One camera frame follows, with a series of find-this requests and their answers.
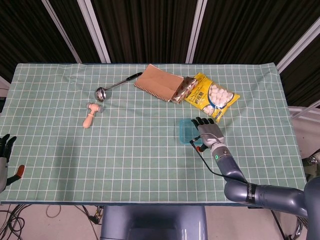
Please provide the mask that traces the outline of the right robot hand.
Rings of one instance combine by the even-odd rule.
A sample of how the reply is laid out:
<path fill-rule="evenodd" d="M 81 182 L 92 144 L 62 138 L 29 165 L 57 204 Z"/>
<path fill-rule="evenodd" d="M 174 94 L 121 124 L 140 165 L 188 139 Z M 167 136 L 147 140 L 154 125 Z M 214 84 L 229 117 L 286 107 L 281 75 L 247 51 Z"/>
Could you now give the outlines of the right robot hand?
<path fill-rule="evenodd" d="M 212 118 L 196 117 L 191 119 L 199 135 L 202 139 L 202 145 L 197 147 L 199 152 L 204 152 L 206 149 L 211 149 L 213 145 L 225 143 L 225 137 Z"/>

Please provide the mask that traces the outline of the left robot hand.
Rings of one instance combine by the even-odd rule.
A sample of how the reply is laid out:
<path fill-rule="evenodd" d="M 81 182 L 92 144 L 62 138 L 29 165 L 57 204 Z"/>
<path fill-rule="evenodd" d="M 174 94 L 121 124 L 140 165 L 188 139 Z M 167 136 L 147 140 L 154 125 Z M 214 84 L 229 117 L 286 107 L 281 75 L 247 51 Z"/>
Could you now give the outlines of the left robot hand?
<path fill-rule="evenodd" d="M 25 166 L 20 165 L 17 172 L 8 177 L 8 165 L 11 157 L 12 147 L 17 137 L 10 137 L 10 134 L 6 134 L 0 138 L 0 192 L 2 193 L 7 186 L 20 180 L 24 174 Z"/>

